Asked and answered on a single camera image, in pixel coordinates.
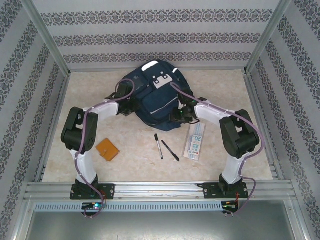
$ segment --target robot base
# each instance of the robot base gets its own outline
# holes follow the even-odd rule
[[[227,184],[220,175],[219,182],[205,182],[197,186],[203,189],[205,199],[235,199],[236,194],[239,199],[249,197],[247,184],[242,179],[235,184]]]
[[[103,198],[105,200],[113,200],[115,195],[115,186],[114,184],[106,183],[101,184],[98,183],[98,175],[95,177],[94,181],[91,185],[99,190],[102,193]],[[75,180],[75,184],[72,185],[71,193],[70,193],[71,200],[99,200],[100,196],[93,191],[88,185]]]

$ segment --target mounting plate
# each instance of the mounting plate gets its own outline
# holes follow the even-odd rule
[[[247,199],[249,197],[245,182],[240,183],[236,189],[228,191],[226,195],[220,190],[218,182],[206,182],[197,186],[203,189],[205,199],[233,199],[236,198],[236,193],[239,194],[239,199]]]
[[[105,200],[113,200],[115,195],[115,184],[111,183],[99,183],[98,190],[103,194]],[[96,195],[94,197],[90,195],[83,195],[79,192],[76,184],[72,185],[71,193],[70,193],[71,200],[99,200],[100,196]]]

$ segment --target enclosure wall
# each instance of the enclosure wall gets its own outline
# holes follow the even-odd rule
[[[243,68],[279,0],[35,0],[71,70]]]
[[[284,176],[320,238],[320,1],[294,0],[251,72]]]
[[[21,2],[0,0],[0,8],[2,240],[39,168],[65,77]]]

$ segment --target beige floor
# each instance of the beige floor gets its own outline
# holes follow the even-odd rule
[[[204,97],[228,110],[245,109],[256,123],[244,79],[240,70],[184,71],[196,97]],[[60,140],[60,135],[72,107],[85,108],[109,96],[116,83],[127,72],[72,73],[65,101],[46,165],[44,182],[73,182],[76,177],[74,161]],[[189,125],[162,132],[145,125],[135,114],[118,115],[99,122],[95,144],[109,138],[120,150],[111,162],[105,161],[93,148],[93,164],[103,182],[163,182],[215,181],[224,170],[227,153],[223,147],[220,128],[206,124],[199,162],[182,157]],[[180,162],[162,146],[164,159],[159,157],[154,134],[180,157]],[[271,180],[265,152],[251,158],[243,169],[244,176]]]

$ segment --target brown wallet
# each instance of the brown wallet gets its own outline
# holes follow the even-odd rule
[[[100,155],[109,162],[120,152],[108,138],[100,142],[95,148],[99,151]]]

